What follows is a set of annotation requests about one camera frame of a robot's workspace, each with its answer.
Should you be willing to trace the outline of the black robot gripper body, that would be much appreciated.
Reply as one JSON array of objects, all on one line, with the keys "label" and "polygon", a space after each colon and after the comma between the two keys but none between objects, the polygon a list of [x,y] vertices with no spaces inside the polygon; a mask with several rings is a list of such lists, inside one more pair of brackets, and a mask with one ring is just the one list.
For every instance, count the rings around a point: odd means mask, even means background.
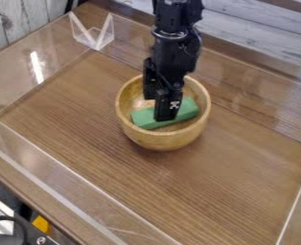
[{"label": "black robot gripper body", "polygon": [[151,30],[155,43],[151,55],[160,78],[161,88],[184,86],[184,76],[195,70],[200,54],[201,35],[189,27],[176,33],[167,33],[155,27]]}]

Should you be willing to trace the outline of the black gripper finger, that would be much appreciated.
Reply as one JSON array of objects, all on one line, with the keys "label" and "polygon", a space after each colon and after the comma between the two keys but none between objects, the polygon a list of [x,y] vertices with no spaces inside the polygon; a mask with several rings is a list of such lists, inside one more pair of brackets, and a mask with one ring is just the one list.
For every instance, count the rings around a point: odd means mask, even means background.
[{"label": "black gripper finger", "polygon": [[171,121],[176,118],[183,99],[183,87],[160,88],[155,95],[155,120]]},{"label": "black gripper finger", "polygon": [[161,90],[160,78],[151,58],[143,62],[143,96],[147,100],[157,100]]}]

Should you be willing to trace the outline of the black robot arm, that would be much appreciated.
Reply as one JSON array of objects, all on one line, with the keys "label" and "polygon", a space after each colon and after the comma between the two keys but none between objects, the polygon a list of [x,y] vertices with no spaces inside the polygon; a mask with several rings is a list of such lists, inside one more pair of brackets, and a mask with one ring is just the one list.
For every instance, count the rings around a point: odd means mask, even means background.
[{"label": "black robot arm", "polygon": [[195,70],[201,35],[201,0],[152,0],[155,38],[151,55],[143,62],[143,97],[155,101],[153,119],[176,118],[183,99],[184,76]]}]

